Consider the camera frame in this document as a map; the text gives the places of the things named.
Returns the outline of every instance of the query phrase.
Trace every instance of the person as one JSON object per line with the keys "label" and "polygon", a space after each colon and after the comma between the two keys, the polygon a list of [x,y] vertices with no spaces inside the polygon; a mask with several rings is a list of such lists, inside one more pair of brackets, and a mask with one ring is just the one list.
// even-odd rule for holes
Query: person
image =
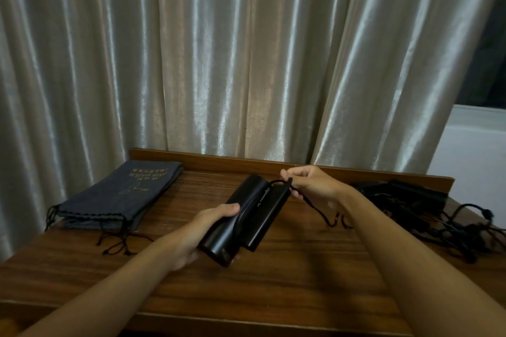
{"label": "person", "polygon": [[[345,210],[416,336],[506,334],[506,310],[499,303],[354,188],[316,166],[282,170],[281,177],[292,177],[293,186],[317,206]],[[296,191],[292,195],[301,198]],[[229,204],[199,212],[188,224],[158,238],[120,270],[35,323],[22,336],[117,335],[170,271],[197,258],[195,248],[209,227],[238,211],[238,204]]]}

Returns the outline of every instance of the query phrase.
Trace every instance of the forearm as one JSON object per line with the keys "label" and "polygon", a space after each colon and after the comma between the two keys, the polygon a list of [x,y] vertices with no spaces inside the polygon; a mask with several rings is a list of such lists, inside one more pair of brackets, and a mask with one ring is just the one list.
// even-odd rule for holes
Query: forearm
{"label": "forearm", "polygon": [[120,270],[22,334],[109,337],[119,334],[174,265],[177,233],[156,240]]}
{"label": "forearm", "polygon": [[506,311],[451,264],[360,194],[343,205],[417,336],[496,336]]}

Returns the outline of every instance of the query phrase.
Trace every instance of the gray drawstring bag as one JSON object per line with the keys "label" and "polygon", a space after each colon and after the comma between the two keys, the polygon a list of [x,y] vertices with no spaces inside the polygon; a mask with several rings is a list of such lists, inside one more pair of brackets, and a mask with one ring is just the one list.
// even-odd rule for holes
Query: gray drawstring bag
{"label": "gray drawstring bag", "polygon": [[109,236],[120,242],[106,249],[103,254],[115,255],[127,246],[127,237],[151,238],[132,233],[137,229],[149,207],[179,177],[183,167],[173,161],[126,161],[109,176],[47,212],[46,230],[62,217],[67,228],[101,229],[97,245]]}

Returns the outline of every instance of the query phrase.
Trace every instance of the wood grain surface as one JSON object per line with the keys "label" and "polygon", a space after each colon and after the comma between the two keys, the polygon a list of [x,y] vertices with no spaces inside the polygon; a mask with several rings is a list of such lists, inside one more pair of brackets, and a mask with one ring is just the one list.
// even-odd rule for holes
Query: wood grain surface
{"label": "wood grain surface", "polygon": [[[185,171],[148,211],[139,232],[156,238],[177,229],[198,211],[225,202],[246,175]],[[0,318],[37,320],[131,258],[102,256],[108,245],[96,246],[98,236],[54,227],[2,264]],[[148,244],[129,239],[132,251]],[[506,256],[467,265],[434,250],[506,305]],[[293,199],[255,253],[242,250],[230,268],[202,256],[170,274],[128,328],[174,335],[411,334],[355,232],[327,228]]]}
{"label": "wood grain surface", "polygon": [[[130,150],[131,160],[179,161],[187,171],[229,172],[245,174],[269,174],[279,176],[282,168],[296,167],[281,161],[254,160],[250,158],[198,155],[175,151],[133,148]],[[412,173],[395,173],[383,171],[367,171],[352,168],[320,167],[334,179],[351,184],[360,181],[389,181],[399,179],[407,183],[422,185],[426,188],[450,192],[455,179],[452,177],[417,175]]]}

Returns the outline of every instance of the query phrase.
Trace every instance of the wooden desk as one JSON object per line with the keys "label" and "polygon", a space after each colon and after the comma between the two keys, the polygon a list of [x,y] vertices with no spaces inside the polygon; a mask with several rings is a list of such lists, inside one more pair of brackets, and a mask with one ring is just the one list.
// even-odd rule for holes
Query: wooden desk
{"label": "wooden desk", "polygon": [[[181,160],[186,168],[141,222],[139,232],[152,237],[185,224],[199,210],[223,203],[246,175],[274,178],[284,166],[145,150],[133,150],[131,157]],[[343,180],[391,178],[380,172],[327,171]],[[446,190],[452,183],[448,178],[397,177]],[[106,245],[95,245],[98,236],[97,231],[55,227],[2,264],[0,318],[40,319],[131,258],[102,256]],[[129,239],[133,251],[147,244]],[[506,256],[485,256],[467,265],[445,250],[435,250],[506,305]],[[128,328],[174,335],[411,334],[355,232],[327,228],[305,203],[292,199],[255,253],[242,251],[228,269],[203,256],[170,274]]]}

